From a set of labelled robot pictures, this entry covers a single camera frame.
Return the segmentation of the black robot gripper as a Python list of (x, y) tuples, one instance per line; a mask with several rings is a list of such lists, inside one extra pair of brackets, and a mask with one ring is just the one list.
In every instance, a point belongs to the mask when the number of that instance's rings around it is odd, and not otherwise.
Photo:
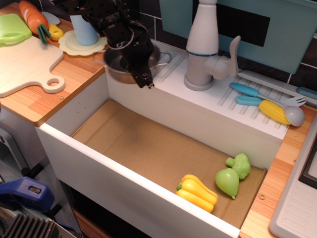
[(130, 16), (111, 14), (101, 20), (103, 34), (111, 49), (120, 52), (140, 88), (154, 88), (149, 59), (154, 47), (148, 31)]

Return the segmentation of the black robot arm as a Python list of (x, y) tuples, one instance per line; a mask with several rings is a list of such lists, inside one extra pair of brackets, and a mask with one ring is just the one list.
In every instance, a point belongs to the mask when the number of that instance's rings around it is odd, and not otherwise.
[(53, 0), (52, 4), (66, 15), (82, 16), (100, 37), (105, 37), (108, 47), (120, 53), (140, 88), (154, 86), (149, 60), (155, 48), (146, 27), (131, 19), (126, 3), (120, 0)]

